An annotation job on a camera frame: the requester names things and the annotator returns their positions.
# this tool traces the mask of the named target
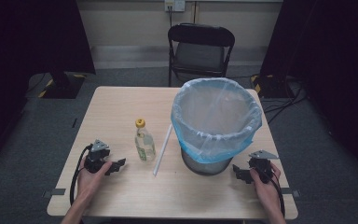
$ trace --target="gray carpet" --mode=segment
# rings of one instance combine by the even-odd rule
[[[251,88],[247,76],[259,69],[230,66],[227,76]],[[23,116],[0,153],[0,223],[59,223],[60,217],[47,214],[48,199],[42,194],[55,188],[94,90],[99,86],[165,87],[167,71],[166,67],[98,70],[97,76],[88,76],[75,100],[37,98],[50,77],[32,77],[30,87],[41,82],[27,93]],[[173,79],[173,86],[182,84]],[[298,84],[291,87],[296,91]],[[269,110],[285,101],[262,99],[262,105]],[[267,113],[267,118],[276,112]],[[287,107],[269,126],[290,186],[300,192],[296,197],[299,216],[290,223],[358,223],[358,162],[330,136],[313,103],[304,100]],[[86,218],[86,223],[101,221]]]

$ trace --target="electrical outlet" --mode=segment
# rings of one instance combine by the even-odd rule
[[[164,0],[164,10],[170,11],[169,7],[171,7],[171,11],[175,11],[175,1],[174,0]]]
[[[185,11],[185,0],[175,0],[175,11]]]

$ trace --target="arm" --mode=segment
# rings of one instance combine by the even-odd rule
[[[86,169],[81,168],[77,179],[77,195],[74,203],[69,208],[61,224],[79,223],[84,211],[89,206],[92,198],[100,187],[103,176],[112,165],[111,161],[106,162],[100,171],[91,174]],[[80,167],[84,167],[84,159],[80,163]]]
[[[271,163],[271,167],[272,171],[276,175],[272,177],[272,180],[275,181],[275,183],[278,183],[278,179],[281,176],[281,171],[273,163]],[[255,169],[252,169],[250,172],[252,179],[254,180],[255,191],[257,193],[258,199],[267,212],[269,222],[271,224],[286,223],[281,212],[277,190],[274,188],[271,182],[264,184],[260,180],[260,176]]]

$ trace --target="bottle label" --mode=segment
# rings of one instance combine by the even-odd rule
[[[141,147],[137,147],[139,158],[141,158],[142,161],[146,161],[146,153],[145,150]]]

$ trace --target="trash bag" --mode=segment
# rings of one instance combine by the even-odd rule
[[[182,150],[195,162],[229,163],[252,144],[261,115],[255,98],[237,82],[198,78],[176,94],[171,120]]]

